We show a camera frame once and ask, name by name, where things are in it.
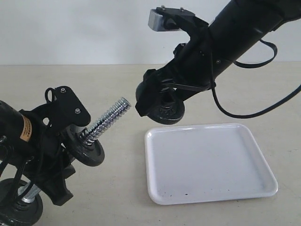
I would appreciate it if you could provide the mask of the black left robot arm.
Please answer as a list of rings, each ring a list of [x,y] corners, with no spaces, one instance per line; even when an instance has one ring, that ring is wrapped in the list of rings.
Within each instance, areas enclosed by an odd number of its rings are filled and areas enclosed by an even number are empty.
[[[34,186],[56,206],[73,197],[65,180],[75,172],[66,135],[67,128],[76,122],[74,111],[60,100],[30,111],[17,111],[1,101],[0,170],[3,172],[7,165],[17,169],[10,185],[1,192],[1,207],[20,201]]]

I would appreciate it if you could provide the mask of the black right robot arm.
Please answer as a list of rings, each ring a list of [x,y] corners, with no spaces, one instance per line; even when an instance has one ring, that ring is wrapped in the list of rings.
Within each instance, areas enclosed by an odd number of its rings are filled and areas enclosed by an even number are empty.
[[[149,69],[136,89],[135,108],[162,124],[179,121],[184,101],[215,90],[215,79],[230,65],[255,68],[238,59],[269,32],[299,20],[298,0],[232,0],[210,23],[183,8],[150,10],[149,27],[156,32],[182,30],[190,40],[174,49],[173,59]]]

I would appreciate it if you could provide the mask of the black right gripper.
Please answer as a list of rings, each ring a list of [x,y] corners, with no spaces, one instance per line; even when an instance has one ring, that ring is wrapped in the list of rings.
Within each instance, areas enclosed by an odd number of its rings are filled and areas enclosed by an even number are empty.
[[[169,63],[144,73],[136,88],[135,108],[141,117],[161,104],[184,102],[210,90],[211,80],[234,64],[234,38],[211,30],[196,30],[188,35],[190,40],[174,49],[174,58]]]

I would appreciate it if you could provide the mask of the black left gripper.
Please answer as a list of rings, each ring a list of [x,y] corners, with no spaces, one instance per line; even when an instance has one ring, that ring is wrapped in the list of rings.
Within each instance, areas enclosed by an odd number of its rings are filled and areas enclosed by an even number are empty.
[[[45,109],[21,110],[24,121],[32,127],[29,144],[36,151],[35,160],[25,170],[25,176],[37,185],[54,205],[64,205],[73,194],[65,179],[75,174],[68,154],[62,146],[61,132],[50,133],[50,122]]]

